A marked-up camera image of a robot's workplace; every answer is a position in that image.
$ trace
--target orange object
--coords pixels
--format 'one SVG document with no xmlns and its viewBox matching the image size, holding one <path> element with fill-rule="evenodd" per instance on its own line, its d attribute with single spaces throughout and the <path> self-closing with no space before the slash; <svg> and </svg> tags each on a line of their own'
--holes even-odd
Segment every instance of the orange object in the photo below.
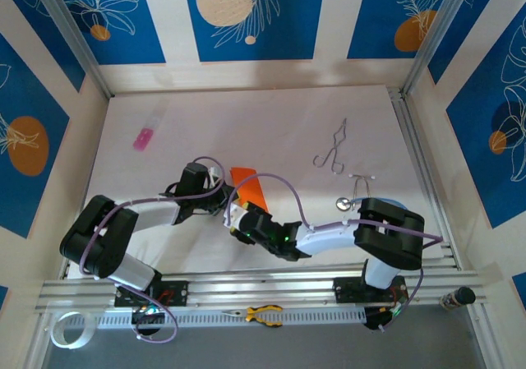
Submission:
<svg viewBox="0 0 526 369">
<path fill-rule="evenodd" d="M 237 186 L 245 178 L 248 178 L 256 174 L 255 169 L 250 168 L 231 168 L 230 175 L 232 176 L 233 185 Z M 246 182 L 238 190 L 239 203 L 244 205 L 247 202 L 251 202 L 254 205 L 261 207 L 267 213 L 269 212 L 266 207 L 265 197 L 263 196 L 263 190 L 261 190 L 261 184 L 258 178 L 253 178 L 249 182 Z"/>
</svg>

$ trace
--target beige circle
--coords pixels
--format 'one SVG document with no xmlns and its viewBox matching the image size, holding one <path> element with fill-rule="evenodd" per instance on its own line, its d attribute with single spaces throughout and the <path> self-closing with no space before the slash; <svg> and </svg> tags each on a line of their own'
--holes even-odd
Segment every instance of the beige circle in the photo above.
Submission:
<svg viewBox="0 0 526 369">
<path fill-rule="evenodd" d="M 252 11 L 252 0 L 196 0 L 202 17 L 214 26 L 231 26 L 242 22 Z"/>
<path fill-rule="evenodd" d="M 255 42 L 256 42 L 256 38 L 254 36 L 247 36 L 245 38 L 245 43 L 246 44 L 251 45 L 251 44 L 254 44 Z"/>
</svg>

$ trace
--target metal tweezers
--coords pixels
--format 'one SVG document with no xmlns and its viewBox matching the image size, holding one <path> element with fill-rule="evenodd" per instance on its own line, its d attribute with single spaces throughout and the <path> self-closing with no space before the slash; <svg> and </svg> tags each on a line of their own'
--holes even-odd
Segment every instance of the metal tweezers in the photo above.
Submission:
<svg viewBox="0 0 526 369">
<path fill-rule="evenodd" d="M 347 118 L 344 118 L 344 120 L 342 121 L 342 124 L 339 126 L 338 131 L 336 131 L 334 135 L 332 136 L 334 142 L 333 142 L 332 148 L 329 150 L 329 153 L 325 157 L 322 157 L 321 155 L 317 155 L 316 157 L 314 157 L 314 159 L 312 160 L 312 164 L 314 166 L 316 166 L 317 168 L 323 168 L 325 164 L 327 163 L 327 160 L 329 159 L 330 155 L 334 152 L 335 156 L 332 160 L 332 165 L 330 166 L 330 170 L 332 170 L 332 173 L 334 174 L 341 174 L 344 172 L 345 165 L 340 162 L 337 162 L 336 158 L 338 157 L 339 145 L 341 145 L 345 141 L 345 139 L 347 139 L 347 135 L 345 134 L 346 127 L 347 127 Z M 343 136 L 341 139 L 338 139 L 338 134 L 340 132 L 343 133 Z"/>
</svg>

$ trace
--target white table surface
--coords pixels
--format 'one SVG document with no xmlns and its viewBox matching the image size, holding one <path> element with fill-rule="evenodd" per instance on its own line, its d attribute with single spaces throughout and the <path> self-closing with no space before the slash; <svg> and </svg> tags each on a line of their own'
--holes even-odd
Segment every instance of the white table surface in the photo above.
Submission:
<svg viewBox="0 0 526 369">
<path fill-rule="evenodd" d="M 145 151 L 137 152 L 132 143 L 154 108 L 166 112 Z M 329 163 L 316 168 L 312 160 L 328 152 L 344 118 L 347 140 L 339 147 L 339 160 L 345 171 L 334 175 Z M 87 199 L 155 196 L 200 155 L 215 157 L 228 172 L 242 166 L 287 178 L 313 224 L 348 218 L 350 213 L 335 207 L 337 198 L 353 195 L 348 174 L 374 175 L 373 196 L 402 202 L 425 218 L 426 232 L 439 232 L 383 85 L 119 95 L 109 103 Z M 227 182 L 232 183 L 229 175 Z M 299 220 L 293 196 L 281 182 L 262 178 L 261 186 L 274 220 Z M 365 196 L 362 185 L 359 194 Z M 194 216 L 176 227 L 141 231 L 127 252 L 161 273 L 337 265 L 369 257 L 355 247 L 287 262 L 238 242 L 222 222 L 222 215 Z M 442 251 L 434 246 L 424 257 L 441 258 Z M 69 277 L 80 277 L 78 267 L 72 266 Z"/>
</svg>

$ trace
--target pliers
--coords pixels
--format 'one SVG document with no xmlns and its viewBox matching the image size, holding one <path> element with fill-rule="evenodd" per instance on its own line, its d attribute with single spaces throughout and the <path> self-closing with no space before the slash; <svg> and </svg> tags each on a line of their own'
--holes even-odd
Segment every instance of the pliers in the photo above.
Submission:
<svg viewBox="0 0 526 369">
<path fill-rule="evenodd" d="M 266 306 L 261 306 L 261 307 L 248 307 L 246 310 L 237 309 L 237 310 L 223 311 L 223 314 L 227 316 L 232 316 L 232 317 L 245 317 L 245 321 L 247 322 L 257 321 L 260 324 L 269 326 L 270 328 L 279 328 L 281 325 L 283 325 L 281 321 L 271 322 L 271 321 L 267 321 L 267 320 L 264 320 L 256 316 L 256 314 L 259 314 L 259 313 L 262 313 L 263 311 L 268 311 L 268 310 L 282 311 L 283 308 L 280 306 L 276 306 L 276 305 L 266 305 Z"/>
</svg>

